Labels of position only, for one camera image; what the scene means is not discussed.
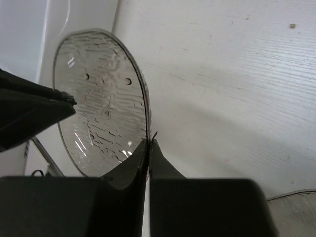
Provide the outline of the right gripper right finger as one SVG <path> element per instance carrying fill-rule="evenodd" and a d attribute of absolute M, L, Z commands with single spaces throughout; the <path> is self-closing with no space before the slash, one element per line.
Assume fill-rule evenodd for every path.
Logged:
<path fill-rule="evenodd" d="M 150 158 L 153 237 L 276 237 L 265 196 L 250 179 L 189 179 L 154 140 Z"/>

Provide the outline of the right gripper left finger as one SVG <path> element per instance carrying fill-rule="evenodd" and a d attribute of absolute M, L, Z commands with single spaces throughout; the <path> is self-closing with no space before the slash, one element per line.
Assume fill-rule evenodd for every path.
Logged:
<path fill-rule="evenodd" d="M 99 178 L 7 176 L 0 180 L 3 237 L 139 237 L 148 141 Z"/>

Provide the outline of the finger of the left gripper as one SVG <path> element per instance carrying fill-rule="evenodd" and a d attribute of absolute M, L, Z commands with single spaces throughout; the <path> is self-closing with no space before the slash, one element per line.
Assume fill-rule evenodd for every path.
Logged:
<path fill-rule="evenodd" d="M 74 97 L 0 71 L 0 151 L 15 148 L 76 113 Z"/>

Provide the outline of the smoky clear plate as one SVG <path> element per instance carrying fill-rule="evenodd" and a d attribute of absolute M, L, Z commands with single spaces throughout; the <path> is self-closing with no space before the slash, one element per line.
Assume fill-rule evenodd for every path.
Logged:
<path fill-rule="evenodd" d="M 75 114 L 59 122 L 63 144 L 83 176 L 100 177 L 151 137 L 149 92 L 126 46 L 101 29 L 66 36 L 54 59 L 53 86 L 73 96 Z"/>
<path fill-rule="evenodd" d="M 267 199 L 279 237 L 316 237 L 316 191 L 298 190 Z"/>

